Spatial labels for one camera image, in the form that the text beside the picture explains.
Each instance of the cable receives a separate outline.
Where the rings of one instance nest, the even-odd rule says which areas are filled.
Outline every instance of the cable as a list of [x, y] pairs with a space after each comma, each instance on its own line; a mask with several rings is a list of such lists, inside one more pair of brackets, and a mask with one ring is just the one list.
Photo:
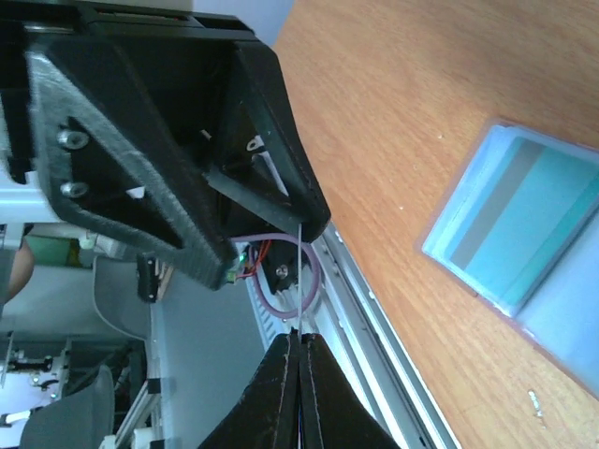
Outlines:
[[[246, 241], [264, 241], [264, 240], [282, 240], [288, 241], [290, 243], [295, 243], [296, 245], [300, 245], [300, 241], [293, 236], [289, 236], [287, 234], [278, 234], [278, 233], [269, 233], [269, 234], [256, 234], [253, 236], [242, 236], [235, 237], [231, 239], [235, 243], [244, 243]], [[312, 269], [312, 283], [310, 284], [310, 290], [308, 295], [301, 302], [301, 310], [306, 311], [310, 305], [314, 302], [316, 298], [316, 294], [318, 293], [318, 288], [320, 287], [320, 278], [321, 278], [321, 268], [320, 263], [318, 262], [318, 257], [316, 253], [312, 249], [308, 243], [301, 243], [301, 250], [308, 256], [308, 261], [310, 262], [310, 268]], [[250, 251], [250, 263], [254, 264], [254, 254]], [[277, 318], [281, 318], [284, 320], [288, 320], [291, 318], [295, 318], [298, 316], [299, 308], [293, 311], [279, 311], [275, 309], [266, 299], [264, 295], [264, 291], [262, 290], [262, 286], [260, 285], [260, 280], [258, 279], [257, 271], [252, 275], [252, 280], [254, 282], [254, 287], [256, 288], [256, 292], [258, 295], [258, 300], [264, 306], [264, 308], [272, 315]]]

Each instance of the machinery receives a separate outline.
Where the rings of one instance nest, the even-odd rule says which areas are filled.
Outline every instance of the machinery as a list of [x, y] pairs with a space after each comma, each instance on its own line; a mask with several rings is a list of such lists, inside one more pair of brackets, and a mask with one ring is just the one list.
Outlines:
[[[8, 307], [50, 291], [46, 273], [127, 348], [117, 363], [123, 342], [103, 341], [76, 388], [60, 374], [20, 447], [458, 447], [329, 224], [275, 53], [243, 22], [0, 3], [0, 154], [3, 297], [25, 240], [66, 239], [75, 267], [36, 267]], [[15, 335], [43, 340], [19, 323], [0, 320], [3, 375]]]

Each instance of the metal screw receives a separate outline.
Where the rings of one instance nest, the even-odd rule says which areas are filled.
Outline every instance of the metal screw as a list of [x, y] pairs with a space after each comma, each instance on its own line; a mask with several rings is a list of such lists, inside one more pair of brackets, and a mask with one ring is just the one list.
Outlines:
[[87, 195], [90, 187], [85, 182], [65, 182], [60, 186], [62, 194], [68, 198], [81, 198]]
[[62, 130], [56, 138], [58, 143], [67, 150], [80, 150], [90, 143], [90, 137], [87, 134], [70, 129]]
[[274, 271], [274, 274], [276, 274], [279, 279], [284, 279], [289, 275], [289, 268], [287, 268], [287, 265], [281, 265]]

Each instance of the desk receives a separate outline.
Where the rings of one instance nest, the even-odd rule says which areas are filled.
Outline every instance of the desk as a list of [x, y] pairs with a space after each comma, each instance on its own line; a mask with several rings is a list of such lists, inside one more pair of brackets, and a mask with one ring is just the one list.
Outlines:
[[599, 447], [599, 401], [416, 250], [487, 118], [599, 147], [599, 5], [299, 0], [275, 49], [333, 220], [462, 445]]

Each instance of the bolt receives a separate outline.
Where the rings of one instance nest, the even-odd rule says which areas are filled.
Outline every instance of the bolt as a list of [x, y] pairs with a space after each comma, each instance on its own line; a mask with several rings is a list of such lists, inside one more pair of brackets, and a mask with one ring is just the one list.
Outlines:
[[284, 279], [289, 275], [289, 268], [287, 268], [287, 265], [281, 265], [274, 271], [274, 274], [276, 274], [279, 279]]
[[87, 195], [90, 187], [85, 182], [65, 182], [60, 186], [60, 191], [67, 198], [81, 198]]
[[67, 150], [80, 150], [90, 143], [90, 137], [81, 131], [63, 129], [56, 137], [58, 143]]

